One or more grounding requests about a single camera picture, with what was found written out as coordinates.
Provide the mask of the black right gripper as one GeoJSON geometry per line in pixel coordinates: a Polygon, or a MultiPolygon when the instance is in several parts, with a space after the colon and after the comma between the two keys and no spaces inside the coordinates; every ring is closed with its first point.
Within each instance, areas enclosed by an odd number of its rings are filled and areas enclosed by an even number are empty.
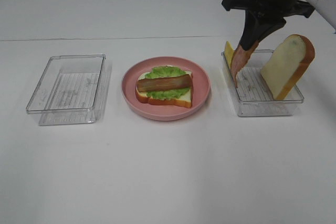
{"type": "Polygon", "coordinates": [[[284,17],[301,15],[309,18],[314,7],[300,0],[222,0],[226,11],[239,9],[251,12],[245,14],[245,24],[240,45],[244,51],[259,44],[286,24],[284,17]]]}

